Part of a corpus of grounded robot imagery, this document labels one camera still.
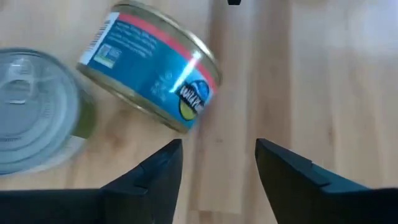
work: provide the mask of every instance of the wooden surface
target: wooden surface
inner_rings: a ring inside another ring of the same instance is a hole
[[[0,0],[0,47],[74,64],[111,0]],[[254,164],[267,138],[369,187],[398,186],[398,2],[148,0],[194,31],[224,72],[181,136],[92,85],[96,133],[72,161],[0,179],[1,189],[100,187],[172,138],[184,143],[175,223],[275,223]]]

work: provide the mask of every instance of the can lid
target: can lid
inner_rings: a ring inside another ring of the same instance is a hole
[[[79,92],[57,59],[0,50],[0,175],[31,169],[62,150],[76,125]]]
[[[119,3],[117,3],[115,5],[115,7],[116,6],[132,6],[132,7],[137,7],[139,9],[143,9],[143,10],[150,12],[150,13],[156,15],[157,17],[163,19],[165,22],[167,22],[168,24],[170,24],[171,26],[173,26],[174,28],[179,30],[183,35],[185,35],[188,39],[190,39],[197,47],[199,47],[199,49],[201,51],[203,51],[203,53],[205,53],[205,55],[210,59],[210,61],[213,63],[213,65],[217,71],[218,77],[215,77],[216,78],[215,80],[218,85],[221,84],[223,77],[222,77],[221,70],[219,68],[217,59],[215,58],[213,52],[207,47],[207,45],[199,37],[197,37],[193,32],[185,29],[175,19],[171,18],[170,16],[164,14],[163,12],[159,11],[158,9],[156,9],[152,6],[148,6],[146,4],[132,1],[132,0],[123,0]]]

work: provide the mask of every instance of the tuna can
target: tuna can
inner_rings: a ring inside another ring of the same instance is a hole
[[[0,50],[0,175],[47,169],[93,131],[94,106],[71,71],[31,49]]]
[[[221,84],[208,47],[152,7],[122,1],[77,69],[130,105],[186,133]]]

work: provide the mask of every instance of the pull tab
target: pull tab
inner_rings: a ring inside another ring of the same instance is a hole
[[[13,61],[6,72],[3,81],[0,82],[0,89],[4,88],[6,85],[12,82],[24,82],[29,85],[29,92],[25,98],[21,100],[8,100],[6,103],[22,105],[32,97],[35,85],[35,70],[32,62],[26,58],[20,58]]]

